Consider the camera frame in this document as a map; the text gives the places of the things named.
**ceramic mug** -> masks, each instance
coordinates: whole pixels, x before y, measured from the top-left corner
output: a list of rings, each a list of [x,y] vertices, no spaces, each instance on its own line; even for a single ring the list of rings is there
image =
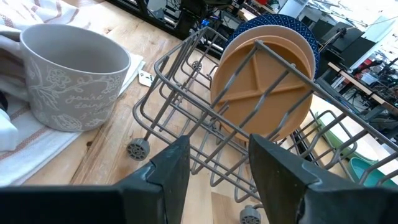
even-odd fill
[[[0,90],[26,91],[34,116],[60,131],[87,131],[109,118],[131,64],[121,46],[61,24],[34,25],[20,40],[26,89]]]

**rack wheel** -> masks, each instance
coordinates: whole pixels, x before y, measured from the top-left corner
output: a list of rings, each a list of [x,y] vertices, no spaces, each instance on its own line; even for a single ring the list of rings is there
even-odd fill
[[[143,161],[150,152],[149,142],[144,139],[133,139],[126,150],[135,161]]]
[[[201,70],[201,63],[199,63],[198,61],[194,61],[192,63],[192,67],[193,68],[198,68],[198,70]]]
[[[241,224],[260,224],[261,223],[261,215],[260,213],[254,209],[251,205],[246,205],[245,208],[241,211]]]

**green object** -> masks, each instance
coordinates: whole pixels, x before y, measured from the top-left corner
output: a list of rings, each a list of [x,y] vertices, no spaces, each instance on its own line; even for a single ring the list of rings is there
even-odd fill
[[[316,122],[318,125],[320,125],[319,130],[323,129],[326,126],[326,124],[321,119],[316,119]],[[341,146],[344,143],[344,141],[342,141],[338,136],[336,136],[331,129],[324,134],[324,137],[326,137],[330,141],[331,145],[335,148]],[[352,148],[350,146],[344,148],[341,151],[341,155],[342,156],[347,155],[351,149]],[[355,158],[355,157],[360,158],[360,159],[362,159],[366,162],[369,162],[371,164],[374,164],[377,162],[377,160],[373,161],[373,160],[368,159],[367,157],[362,156],[360,153],[358,153],[358,148],[356,149],[356,151],[354,153],[348,155],[347,158],[351,159],[351,158]]]
[[[348,172],[351,174],[355,182],[359,182],[359,179],[363,175],[366,169],[368,169],[372,164],[359,159],[359,158],[352,158],[349,161]],[[376,186],[377,182],[385,177],[385,175],[379,171],[378,169],[373,170],[366,178],[364,182],[365,187],[374,187]],[[386,180],[382,186],[384,187],[398,187],[392,180]]]

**dish towel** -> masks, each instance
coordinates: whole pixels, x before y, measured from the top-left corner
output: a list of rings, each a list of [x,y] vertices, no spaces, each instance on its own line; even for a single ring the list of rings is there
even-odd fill
[[[90,21],[80,10],[58,0],[0,0],[0,82],[7,79],[24,87],[23,63],[18,55],[22,30],[38,23],[69,24],[89,29]],[[142,69],[143,57],[131,54],[131,67],[120,94],[126,90]],[[81,133],[65,133],[38,122],[29,104],[7,96],[8,115],[19,131],[16,150],[0,152],[0,186],[19,185],[62,152]]]

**metal wire rack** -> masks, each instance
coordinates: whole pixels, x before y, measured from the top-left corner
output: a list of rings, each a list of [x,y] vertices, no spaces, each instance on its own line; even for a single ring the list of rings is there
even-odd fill
[[[197,50],[196,46],[199,43],[210,41],[207,38],[208,36],[213,36],[209,47],[204,52]],[[355,152],[357,149],[356,141],[365,135],[371,134],[395,151],[398,151],[398,147],[394,143],[390,142],[390,140],[377,132],[350,110],[346,109],[341,103],[319,88],[312,80],[309,80],[293,65],[289,64],[260,41],[255,42],[254,48],[241,62],[238,69],[231,74],[231,78],[224,90],[221,91],[214,101],[210,101],[212,76],[219,66],[219,61],[209,56],[208,53],[212,50],[211,45],[218,39],[224,39],[224,37],[213,29],[208,27],[204,28],[191,35],[156,61],[154,65],[156,73],[154,82],[145,96],[134,105],[132,111],[135,120],[146,130],[146,134],[143,138],[133,139],[127,147],[127,151],[133,159],[141,161],[147,157],[149,154],[148,138],[151,135],[161,139],[166,144],[170,144],[175,138],[187,134],[191,137],[192,175],[198,174],[203,168],[207,168],[211,172],[210,185],[216,187],[221,183],[229,182],[231,186],[234,187],[234,199],[236,202],[243,202],[249,197],[260,201],[256,186],[250,175],[246,143],[237,140],[235,135],[239,133],[246,138],[249,137],[249,134],[243,130],[244,125],[258,112],[260,107],[264,106],[264,100],[267,98],[268,94],[287,75],[299,77],[301,82],[310,88],[302,99],[298,102],[292,102],[292,107],[286,111],[284,118],[279,123],[279,127],[265,136],[268,140],[275,141],[278,137],[278,131],[283,127],[289,114],[291,114],[304,99],[312,94],[317,94],[333,104],[343,113],[337,116],[332,111],[324,111],[320,114],[314,114],[311,111],[310,114],[313,118],[311,122],[286,138],[275,141],[275,144],[286,148],[286,150],[290,150],[298,156],[304,158],[311,157],[314,163],[319,162],[325,155],[332,153],[333,157],[323,168],[331,169],[335,165],[341,166],[350,179],[353,178],[349,174],[343,161]],[[224,103],[217,111],[215,110],[215,105],[228,91],[245,64],[247,64],[250,58],[260,50],[276,59],[286,68],[286,71],[280,74],[276,82],[262,94],[256,107],[253,108],[249,116],[244,119],[241,124],[233,124],[223,117],[223,113],[229,108],[228,102]],[[160,95],[165,101],[151,101],[150,99],[154,95]],[[326,114],[331,114],[334,120],[321,128],[317,120]],[[341,122],[347,117],[362,126],[363,130],[352,136]],[[223,123],[223,125],[228,125],[233,131],[227,133],[221,128],[221,123]],[[335,125],[340,125],[341,128],[343,128],[344,132],[349,136],[349,140],[339,147],[334,147],[332,143],[326,139],[330,147],[329,150],[321,155],[314,156],[312,152],[317,142],[324,141],[323,136],[325,136],[325,133]],[[342,156],[342,150],[346,149],[348,146],[350,146],[349,152],[344,153]],[[372,170],[387,164],[397,157],[398,153],[396,152],[372,165],[362,175],[359,184],[364,183]],[[378,184],[381,185],[384,181],[395,177],[397,174],[398,170],[387,174]],[[247,206],[241,212],[241,223],[260,223],[260,214],[256,209],[261,207],[261,204],[253,207]]]

